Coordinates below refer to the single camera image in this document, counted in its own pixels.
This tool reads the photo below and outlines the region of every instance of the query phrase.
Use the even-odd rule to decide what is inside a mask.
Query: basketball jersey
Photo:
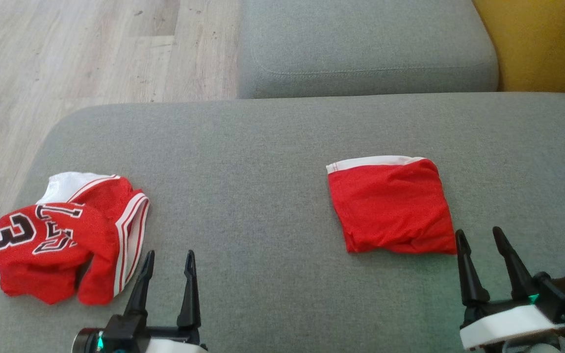
[[[0,219],[2,291],[54,304],[77,290],[83,304],[108,304],[141,257],[148,205],[122,176],[50,177],[38,203]]]

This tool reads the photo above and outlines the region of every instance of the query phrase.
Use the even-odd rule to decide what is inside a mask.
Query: couch cushion
[[[156,250],[148,323],[175,323],[193,249],[211,352],[461,352],[454,257],[346,253],[325,166],[379,154],[437,164],[493,299],[510,295],[493,226],[533,274],[565,276],[565,94],[94,107],[52,130],[18,205],[68,170],[143,188],[144,251]],[[80,328],[123,310],[130,290],[106,307],[0,290],[0,352],[69,352]]]
[[[241,98],[494,91],[470,0],[245,0]]]

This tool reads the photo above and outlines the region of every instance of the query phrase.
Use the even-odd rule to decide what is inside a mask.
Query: red fabric
[[[328,175],[348,252],[457,254],[453,224],[437,167],[366,165]]]
[[[2,291],[32,295],[48,304],[60,302],[76,293],[76,277],[90,261],[78,299],[108,304],[123,289],[121,279],[127,275],[124,254],[132,213],[146,212],[147,203],[141,190],[119,178],[85,186],[69,202],[30,205],[3,216]]]

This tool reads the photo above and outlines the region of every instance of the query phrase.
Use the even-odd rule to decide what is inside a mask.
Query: white jersey trim
[[[119,178],[121,178],[119,175],[99,175],[79,172],[64,172],[52,175],[49,178],[45,194],[36,204],[71,202],[72,199],[102,181]]]
[[[130,262],[128,261],[130,248],[134,248],[132,264],[136,266],[135,262],[138,261],[139,254],[141,253],[139,239],[143,241],[149,200],[150,199],[142,192],[134,195],[134,197],[128,201],[128,205],[126,205],[121,217],[115,222],[119,235],[119,255],[115,266],[113,296],[121,293],[127,283],[127,276],[130,271],[130,268],[128,268],[128,263]],[[139,221],[135,224],[133,223],[134,219],[138,219]],[[132,227],[130,228],[130,233],[128,233],[128,226],[130,226],[130,224],[132,224]]]

